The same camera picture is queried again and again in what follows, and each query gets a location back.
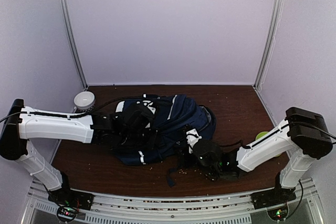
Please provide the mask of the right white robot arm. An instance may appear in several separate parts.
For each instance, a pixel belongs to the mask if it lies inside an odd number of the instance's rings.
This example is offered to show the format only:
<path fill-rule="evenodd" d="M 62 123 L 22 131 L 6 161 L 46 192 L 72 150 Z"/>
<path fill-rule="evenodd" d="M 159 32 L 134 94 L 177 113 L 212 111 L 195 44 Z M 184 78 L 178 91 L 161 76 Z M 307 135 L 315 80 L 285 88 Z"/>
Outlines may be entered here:
<path fill-rule="evenodd" d="M 295 200 L 295 188 L 312 163 L 333 149 L 335 136 L 329 133 L 324 117 L 308 110 L 291 107 L 286 117 L 266 135 L 229 152 L 205 139 L 196 129 L 186 132 L 189 152 L 211 180 L 235 179 L 284 152 L 291 152 L 288 164 L 275 178 L 272 189 L 253 193 L 255 209 Z"/>

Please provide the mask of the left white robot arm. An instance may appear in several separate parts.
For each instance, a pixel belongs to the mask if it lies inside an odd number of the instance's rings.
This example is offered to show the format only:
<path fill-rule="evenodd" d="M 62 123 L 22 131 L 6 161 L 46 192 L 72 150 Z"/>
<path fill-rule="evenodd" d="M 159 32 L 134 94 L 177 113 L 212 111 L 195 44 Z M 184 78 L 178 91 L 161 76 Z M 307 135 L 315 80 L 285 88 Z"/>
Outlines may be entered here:
<path fill-rule="evenodd" d="M 111 149 L 134 147 L 144 141 L 157 112 L 151 101 L 135 101 L 127 108 L 125 102 L 114 114 L 58 114 L 35 110 L 16 99 L 1 132 L 1 157 L 22 163 L 31 176 L 45 186 L 49 200 L 61 206 L 89 209 L 93 195 L 72 190 L 64 172 L 45 161 L 31 139 L 62 139 L 85 144 L 102 144 Z"/>

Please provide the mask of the navy blue backpack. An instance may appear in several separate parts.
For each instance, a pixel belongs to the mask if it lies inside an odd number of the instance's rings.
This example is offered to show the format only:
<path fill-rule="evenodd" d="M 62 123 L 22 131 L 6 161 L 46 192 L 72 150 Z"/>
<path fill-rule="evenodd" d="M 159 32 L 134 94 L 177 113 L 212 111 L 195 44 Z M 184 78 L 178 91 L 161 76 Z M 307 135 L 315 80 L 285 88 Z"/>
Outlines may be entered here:
<path fill-rule="evenodd" d="M 178 166 L 167 171 L 167 183 L 170 187 L 175 185 L 170 174 L 176 172 L 181 166 L 181 150 L 187 147 L 186 132 L 196 129 L 207 140 L 212 141 L 216 130 L 216 117 L 206 106 L 198 105 L 195 99 L 185 94 L 176 94 L 169 97 L 145 95 L 143 98 L 126 99 L 119 102 L 116 112 L 123 110 L 130 103 L 152 103 L 156 109 L 154 127 L 157 129 L 155 146 L 151 150 L 136 149 L 131 153 L 115 153 L 123 164 L 129 166 L 158 163 L 172 155 L 178 156 Z"/>

